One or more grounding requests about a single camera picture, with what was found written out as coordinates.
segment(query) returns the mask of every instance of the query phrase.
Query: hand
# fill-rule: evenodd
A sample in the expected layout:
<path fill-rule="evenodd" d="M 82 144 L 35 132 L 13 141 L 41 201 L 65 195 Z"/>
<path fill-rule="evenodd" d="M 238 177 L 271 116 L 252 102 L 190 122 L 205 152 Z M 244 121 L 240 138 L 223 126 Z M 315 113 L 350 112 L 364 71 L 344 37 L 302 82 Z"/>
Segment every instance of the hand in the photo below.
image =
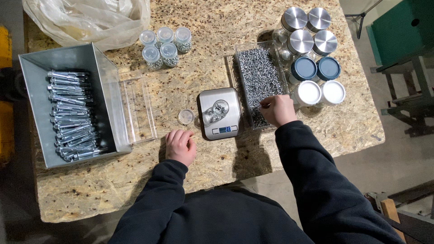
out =
<path fill-rule="evenodd" d="M 190 137 L 192 131 L 173 130 L 166 134 L 166 158 L 190 166 L 196 157 L 196 143 Z"/>
<path fill-rule="evenodd" d="M 294 101 L 289 95 L 269 96 L 262 100 L 260 104 L 262 115 L 277 128 L 297 120 Z"/>

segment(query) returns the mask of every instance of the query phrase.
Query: person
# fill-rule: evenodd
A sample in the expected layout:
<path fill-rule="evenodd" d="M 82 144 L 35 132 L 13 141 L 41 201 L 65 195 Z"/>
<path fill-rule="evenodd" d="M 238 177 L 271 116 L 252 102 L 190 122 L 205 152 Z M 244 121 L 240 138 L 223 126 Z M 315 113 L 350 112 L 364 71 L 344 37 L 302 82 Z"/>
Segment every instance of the person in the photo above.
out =
<path fill-rule="evenodd" d="M 155 166 L 108 243 L 403 243 L 297 120 L 289 95 L 267 97 L 261 105 L 277 127 L 276 144 L 303 230 L 277 202 L 243 188 L 185 195 L 183 180 L 196 144 L 193 132 L 173 130 L 165 139 L 166 159 Z"/>

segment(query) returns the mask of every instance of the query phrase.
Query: clear plastic bag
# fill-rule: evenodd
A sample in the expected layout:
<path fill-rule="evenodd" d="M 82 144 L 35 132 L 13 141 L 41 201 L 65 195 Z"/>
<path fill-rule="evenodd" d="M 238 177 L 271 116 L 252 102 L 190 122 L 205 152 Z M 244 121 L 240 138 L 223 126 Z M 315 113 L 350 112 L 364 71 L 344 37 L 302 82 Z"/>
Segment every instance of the clear plastic bag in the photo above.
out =
<path fill-rule="evenodd" d="M 151 18 L 149 0 L 23 0 L 23 9 L 58 44 L 101 51 L 134 44 Z"/>

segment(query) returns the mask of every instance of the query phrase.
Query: workbench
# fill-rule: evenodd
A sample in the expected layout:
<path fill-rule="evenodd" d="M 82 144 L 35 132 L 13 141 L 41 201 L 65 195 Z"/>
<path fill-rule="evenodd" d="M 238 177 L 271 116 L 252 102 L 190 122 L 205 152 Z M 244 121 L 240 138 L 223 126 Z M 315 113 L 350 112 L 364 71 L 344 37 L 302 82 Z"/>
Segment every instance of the workbench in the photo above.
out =
<path fill-rule="evenodd" d="M 156 0 L 151 2 L 149 29 L 186 26 L 192 32 L 193 49 L 180 55 L 178 66 L 148 70 L 141 56 L 143 46 L 138 40 L 132 46 L 109 50 L 105 55 L 120 73 L 143 69 L 158 139 L 133 145 L 132 153 L 122 157 L 46 169 L 33 126 L 32 155 L 41 219 L 44 222 L 74 221 L 130 207 L 153 167 L 164 158 L 164 135 L 173 129 L 195 132 L 197 156 L 184 181 L 186 193 L 282 170 L 274 130 L 252 130 L 245 108 L 242 110 L 244 133 L 216 141 L 202 137 L 198 118 L 183 126 L 176 117 L 182 109 L 191 109 L 198 117 L 197 96 L 208 89 L 235 87 L 244 105 L 239 80 L 231 75 L 234 45 L 267 37 L 270 40 L 269 32 L 288 7 L 300 7 L 306 12 L 323 7 L 330 13 L 332 24 L 328 30 L 339 42 L 331 56 L 341 63 L 338 81 L 346 88 L 342 104 L 325 107 L 320 112 L 304 109 L 297 113 L 297 118 L 311 127 L 333 157 L 383 143 L 383 127 L 338 0 Z M 31 20 L 26 29 L 29 52 L 60 47 Z"/>

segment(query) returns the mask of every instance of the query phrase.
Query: small glass jar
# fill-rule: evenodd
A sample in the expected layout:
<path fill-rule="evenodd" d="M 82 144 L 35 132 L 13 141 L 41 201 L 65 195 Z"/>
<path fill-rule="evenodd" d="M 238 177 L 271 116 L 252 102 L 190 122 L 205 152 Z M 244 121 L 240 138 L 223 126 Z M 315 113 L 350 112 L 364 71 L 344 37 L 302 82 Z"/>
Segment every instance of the small glass jar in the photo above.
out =
<path fill-rule="evenodd" d="M 277 46 L 283 46 L 292 32 L 304 28 L 307 23 L 306 13 L 297 7 L 288 8 L 280 23 L 274 29 L 272 38 Z"/>
<path fill-rule="evenodd" d="M 154 46 L 157 43 L 157 35 L 152 30 L 142 31 L 138 38 L 145 47 Z"/>
<path fill-rule="evenodd" d="M 313 8 L 307 14 L 306 30 L 315 35 L 321 30 L 330 26 L 332 19 L 329 13 L 323 8 Z"/>
<path fill-rule="evenodd" d="M 321 30 L 313 36 L 313 48 L 309 56 L 316 62 L 330 55 L 337 47 L 338 40 L 336 36 L 328 30 Z"/>
<path fill-rule="evenodd" d="M 344 101 L 346 92 L 341 83 L 335 80 L 329 80 L 319 87 L 321 89 L 321 99 L 314 105 L 315 107 L 334 106 Z"/>
<path fill-rule="evenodd" d="M 306 80 L 294 88 L 290 97 L 294 101 L 294 108 L 312 106 L 321 100 L 321 89 L 315 82 Z"/>
<path fill-rule="evenodd" d="M 313 38 L 306 30 L 296 30 L 280 48 L 279 54 L 282 57 L 282 65 L 289 67 L 299 57 L 307 55 L 313 47 Z"/>
<path fill-rule="evenodd" d="M 305 80 L 311 80 L 316 75 L 315 62 L 308 57 L 297 58 L 291 65 L 288 82 L 298 85 Z"/>
<path fill-rule="evenodd" d="M 329 81 L 334 80 L 341 74 L 341 65 L 332 57 L 323 57 L 316 62 L 317 72 L 312 81 L 318 83 L 321 80 Z"/>
<path fill-rule="evenodd" d="M 163 66 L 160 51 L 155 46 L 146 46 L 141 52 L 141 55 L 150 69 L 158 70 Z"/>
<path fill-rule="evenodd" d="M 223 119 L 228 112 L 229 104 L 225 100 L 217 100 L 212 107 L 203 112 L 202 120 L 204 125 L 209 125 Z"/>
<path fill-rule="evenodd" d="M 191 50 L 191 31 L 186 27 L 176 29 L 173 44 L 181 53 L 189 52 Z"/>
<path fill-rule="evenodd" d="M 155 46 L 160 48 L 164 43 L 170 43 L 173 41 L 174 35 L 172 29 L 169 27 L 161 27 L 157 30 L 157 43 Z"/>
<path fill-rule="evenodd" d="M 160 47 L 163 62 L 169 67 L 175 67 L 179 63 L 178 49 L 173 43 L 164 43 Z"/>

